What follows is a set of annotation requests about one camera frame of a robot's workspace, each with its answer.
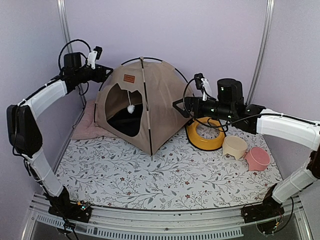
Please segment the lavender wall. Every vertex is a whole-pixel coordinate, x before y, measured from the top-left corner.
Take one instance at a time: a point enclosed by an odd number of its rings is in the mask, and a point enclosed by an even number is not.
[[[139,56],[163,59],[188,79],[202,72],[216,81],[236,78],[250,87],[267,1],[68,0],[72,39],[103,47],[100,64],[117,67]],[[85,51],[81,43],[74,50]],[[89,99],[97,86],[90,84]]]
[[[320,1],[275,1],[270,37],[253,103],[281,113],[320,120]],[[310,150],[275,137],[265,138],[283,177]],[[320,183],[300,194],[314,239],[319,239]]]
[[[2,0],[0,3],[0,239],[21,238],[35,191],[23,160],[11,154],[6,108],[16,104],[58,73],[64,45],[56,0]],[[78,94],[56,102],[38,119],[51,165],[81,112]]]

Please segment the metal pole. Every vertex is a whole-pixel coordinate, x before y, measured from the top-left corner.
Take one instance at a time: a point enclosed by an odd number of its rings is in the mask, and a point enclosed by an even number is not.
[[[268,37],[269,37],[269,32],[270,32],[270,28],[271,28],[272,16],[273,16],[273,12],[274,12],[274,5],[275,5],[275,0],[267,0],[263,34],[262,34],[259,55],[258,55],[258,59],[256,61],[251,86],[250,86],[249,93],[248,93],[248,96],[246,99],[246,104],[251,104],[251,102],[254,98],[254,95],[255,95],[257,85],[258,85],[258,80],[259,80],[259,76],[261,73],[261,68],[262,68],[262,64],[263,64],[263,60],[264,60],[264,56],[265,56],[265,52],[266,52],[267,41],[268,41]]]
[[[70,32],[69,32],[69,25],[68,25],[68,19],[67,19],[65,0],[57,0],[57,5],[58,5],[59,19],[60,19],[60,24],[61,24],[61,29],[62,29],[64,41],[65,41],[65,43],[68,43],[71,41],[71,38],[70,38]],[[71,44],[69,44],[67,46],[67,50],[68,50],[68,53],[73,52]],[[79,85],[78,87],[79,87],[80,93],[83,94],[84,89],[83,89],[82,85]],[[86,97],[84,95],[81,95],[80,97],[81,97],[83,107],[85,107],[86,103],[87,103]]]

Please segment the pink cushion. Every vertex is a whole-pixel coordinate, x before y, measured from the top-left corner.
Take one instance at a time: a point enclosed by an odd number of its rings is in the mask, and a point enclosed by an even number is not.
[[[85,139],[95,139],[102,136],[108,138],[118,138],[118,136],[113,133],[105,130],[102,127],[95,126],[94,123],[94,113],[95,113],[95,100],[89,100],[86,103],[84,114],[75,127],[72,137],[72,140],[85,140]]]

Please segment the beige tent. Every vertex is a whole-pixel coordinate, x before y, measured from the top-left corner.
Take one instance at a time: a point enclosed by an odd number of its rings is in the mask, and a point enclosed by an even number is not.
[[[140,57],[123,63],[97,95],[96,124],[155,154],[189,120],[172,107],[186,87],[183,75],[178,73],[156,58]],[[192,95],[192,91],[188,89],[186,95]],[[133,113],[127,109],[130,104],[135,106]]]

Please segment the white pom-pom toy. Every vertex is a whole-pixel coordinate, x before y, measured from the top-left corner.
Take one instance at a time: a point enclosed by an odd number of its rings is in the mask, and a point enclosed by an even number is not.
[[[135,110],[135,105],[129,105],[126,109],[128,110],[128,113],[132,114]]]
[[[128,110],[128,113],[132,114],[135,111],[135,105],[131,104],[129,91],[127,91],[127,93],[128,93],[128,99],[129,99],[129,104],[130,105],[126,109]]]

